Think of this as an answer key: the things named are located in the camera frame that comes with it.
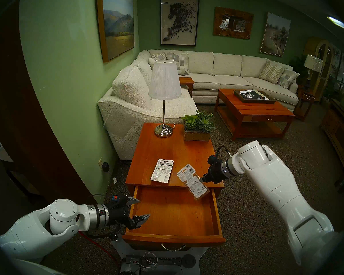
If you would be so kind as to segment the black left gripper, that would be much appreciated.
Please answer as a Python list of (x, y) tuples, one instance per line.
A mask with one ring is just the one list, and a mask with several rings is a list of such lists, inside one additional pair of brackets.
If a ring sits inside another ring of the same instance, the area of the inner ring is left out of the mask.
[(150, 217), (150, 214), (129, 217), (128, 205), (140, 203), (140, 200), (127, 197), (127, 204), (108, 204), (108, 225), (123, 224), (129, 230), (140, 228)]

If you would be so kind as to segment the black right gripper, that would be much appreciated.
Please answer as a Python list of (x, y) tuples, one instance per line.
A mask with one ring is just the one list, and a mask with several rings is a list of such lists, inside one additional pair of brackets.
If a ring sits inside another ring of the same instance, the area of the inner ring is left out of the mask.
[(208, 172), (200, 178), (200, 182), (202, 183), (210, 183), (219, 184), (227, 179), (223, 169), (222, 169), (222, 162), (216, 162), (212, 164)]

